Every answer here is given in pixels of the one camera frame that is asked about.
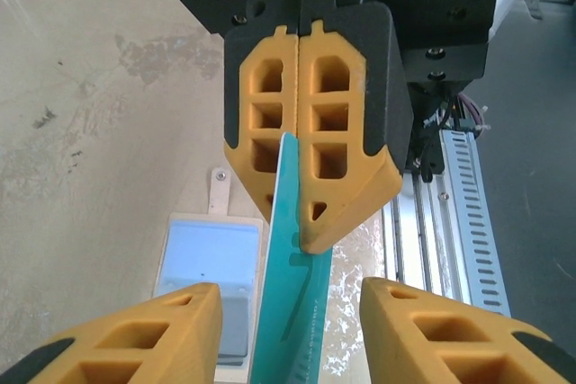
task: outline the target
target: gray floor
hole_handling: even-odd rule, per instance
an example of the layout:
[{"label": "gray floor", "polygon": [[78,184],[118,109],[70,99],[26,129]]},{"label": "gray floor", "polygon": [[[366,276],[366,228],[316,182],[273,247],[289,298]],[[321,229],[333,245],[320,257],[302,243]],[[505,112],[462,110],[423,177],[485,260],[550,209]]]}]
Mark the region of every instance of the gray floor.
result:
[{"label": "gray floor", "polygon": [[490,109],[479,140],[512,316],[576,353],[576,7],[512,12],[486,75],[466,92]]}]

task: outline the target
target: orange gripper pad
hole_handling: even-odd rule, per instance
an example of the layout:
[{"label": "orange gripper pad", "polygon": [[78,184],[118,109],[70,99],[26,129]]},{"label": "orange gripper pad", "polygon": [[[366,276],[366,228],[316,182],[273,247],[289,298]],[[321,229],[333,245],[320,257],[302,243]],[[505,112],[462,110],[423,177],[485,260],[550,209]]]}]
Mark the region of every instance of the orange gripper pad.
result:
[{"label": "orange gripper pad", "polygon": [[248,194],[270,222],[280,138],[296,134],[298,35],[279,26],[239,70],[238,146],[224,153]]},{"label": "orange gripper pad", "polygon": [[300,38],[301,249],[320,254],[396,196],[402,176],[384,146],[364,152],[366,61],[337,32]]},{"label": "orange gripper pad", "polygon": [[221,328],[218,285],[200,283],[56,335],[75,341],[30,383],[212,383]]},{"label": "orange gripper pad", "polygon": [[373,383],[564,383],[512,335],[550,338],[512,318],[366,278],[360,321]]}]

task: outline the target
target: perforated metal strip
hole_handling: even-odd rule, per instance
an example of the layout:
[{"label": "perforated metal strip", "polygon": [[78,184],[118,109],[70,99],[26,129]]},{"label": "perforated metal strip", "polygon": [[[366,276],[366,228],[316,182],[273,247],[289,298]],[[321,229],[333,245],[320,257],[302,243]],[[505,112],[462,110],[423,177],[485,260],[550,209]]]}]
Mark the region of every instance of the perforated metal strip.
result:
[{"label": "perforated metal strip", "polygon": [[463,258],[474,306],[510,315],[473,134],[443,131]]}]

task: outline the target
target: teal object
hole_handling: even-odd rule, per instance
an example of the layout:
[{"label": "teal object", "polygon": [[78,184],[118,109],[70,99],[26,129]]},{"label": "teal object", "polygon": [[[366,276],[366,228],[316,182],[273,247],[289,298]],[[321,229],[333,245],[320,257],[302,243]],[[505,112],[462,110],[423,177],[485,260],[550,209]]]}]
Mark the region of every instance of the teal object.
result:
[{"label": "teal object", "polygon": [[283,134],[251,384],[318,382],[332,249],[300,249],[298,161],[298,139]]}]

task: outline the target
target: concrete floor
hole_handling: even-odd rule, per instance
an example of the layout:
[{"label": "concrete floor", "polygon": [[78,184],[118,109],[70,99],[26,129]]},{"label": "concrete floor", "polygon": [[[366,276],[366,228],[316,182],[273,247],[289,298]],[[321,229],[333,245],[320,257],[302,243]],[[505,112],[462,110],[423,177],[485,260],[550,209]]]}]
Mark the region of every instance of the concrete floor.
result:
[{"label": "concrete floor", "polygon": [[[170,213],[205,213],[222,41],[177,0],[0,0],[0,371],[149,299]],[[229,214],[260,217],[237,178]],[[320,382],[367,382],[375,216],[334,250]]]}]

